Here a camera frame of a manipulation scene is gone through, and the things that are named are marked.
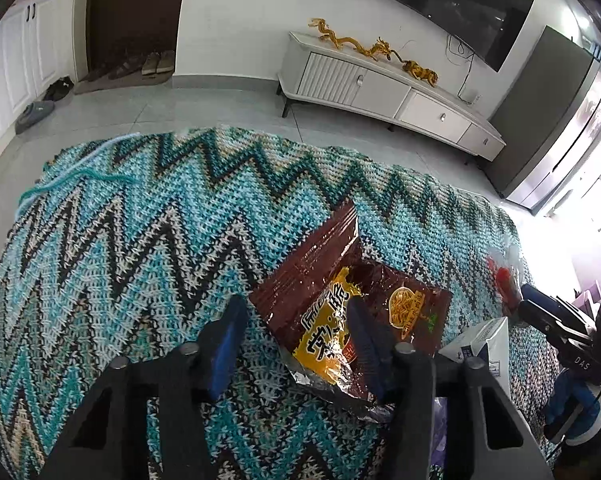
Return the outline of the right blue gloved hand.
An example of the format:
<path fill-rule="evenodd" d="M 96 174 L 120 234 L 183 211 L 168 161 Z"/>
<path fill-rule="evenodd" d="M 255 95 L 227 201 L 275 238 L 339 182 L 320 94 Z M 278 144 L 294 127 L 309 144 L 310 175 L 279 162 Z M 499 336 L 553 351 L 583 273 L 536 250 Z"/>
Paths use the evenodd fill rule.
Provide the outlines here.
<path fill-rule="evenodd" d="M 593 385 L 565 368 L 555 380 L 544 409 L 544 437 L 552 443 L 583 445 L 601 431 L 601 385 Z"/>

